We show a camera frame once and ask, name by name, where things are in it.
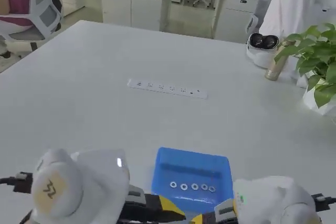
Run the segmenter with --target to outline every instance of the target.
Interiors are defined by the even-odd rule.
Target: blue tray
[[[172,181],[177,183],[176,188],[170,186]],[[188,190],[181,190],[183,183]],[[198,190],[191,188],[193,183],[198,184]],[[202,190],[202,184],[214,186],[215,192]],[[213,211],[219,203],[233,198],[229,161],[227,157],[162,147],[156,156],[152,191],[170,199],[182,211]]]

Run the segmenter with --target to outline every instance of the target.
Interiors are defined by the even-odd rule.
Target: green leaf
[[[325,26],[327,26],[330,30],[335,31],[335,26],[331,23],[324,23]]]
[[[296,55],[298,51],[299,51],[299,49],[296,46],[286,47],[284,50],[282,50],[280,53],[278,53],[275,56],[274,61],[278,62],[280,60],[280,58],[284,57],[284,56]]]
[[[332,55],[322,55],[319,58],[324,62],[327,63],[329,62],[330,58],[332,57]]]
[[[317,29],[318,26],[311,26],[308,28],[308,30],[305,32],[305,37],[307,37],[308,35],[314,36],[316,38],[319,38],[321,35],[321,32]]]
[[[317,107],[322,107],[323,105],[330,102],[331,98],[336,94],[336,84],[321,85],[316,87],[314,92],[314,98]]]
[[[296,41],[296,40],[303,40],[301,34],[291,34],[286,38],[286,41]]]
[[[303,61],[303,63],[299,67],[300,75],[303,76],[305,73],[308,73],[309,71],[313,70],[319,62],[320,59],[316,58],[310,58]]]
[[[304,48],[299,50],[299,53],[300,54],[304,54],[304,53],[313,54],[314,49],[313,49],[313,47],[304,47]]]
[[[333,49],[327,44],[314,48],[314,57],[318,57],[321,61],[328,63],[330,57],[333,55]]]
[[[304,57],[302,57],[302,56],[299,58],[298,62],[296,63],[296,70],[298,70],[298,69],[301,67],[302,63],[303,63],[305,60],[306,60],[306,59],[305,59]]]
[[[334,37],[336,37],[336,32],[334,30],[324,31],[323,33],[321,33],[321,37],[327,38],[327,40],[334,40]]]
[[[303,49],[306,47],[309,47],[311,45],[314,45],[316,42],[312,39],[304,39],[303,41],[301,41],[301,43],[298,45],[299,49]]]
[[[318,76],[317,74],[314,74],[313,76],[309,77],[307,91],[310,91],[313,87],[315,87],[320,79],[321,77]]]
[[[330,84],[336,83],[336,62],[329,65],[326,75],[326,81]]]

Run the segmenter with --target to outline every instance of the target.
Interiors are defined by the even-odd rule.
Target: chair leg
[[[30,47],[32,48],[32,51],[34,52],[37,49],[37,44],[36,42],[31,42]]]

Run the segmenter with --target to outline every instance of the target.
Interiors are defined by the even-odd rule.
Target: white plant pot
[[[324,80],[320,80],[318,84],[324,84]],[[312,88],[310,91],[305,91],[303,95],[303,103],[310,108],[311,110],[316,111],[321,115],[327,116],[336,116],[336,97],[333,97],[329,103],[326,105],[318,108],[314,98],[315,87]]]

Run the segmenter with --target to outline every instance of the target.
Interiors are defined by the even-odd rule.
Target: yellow and black stripe
[[[120,220],[140,222],[172,222],[185,220],[185,214],[170,200],[160,195],[145,194],[146,204],[126,202]]]
[[[230,218],[217,222],[215,212],[208,212],[206,214],[197,215],[189,224],[238,224],[238,220],[237,218]]]

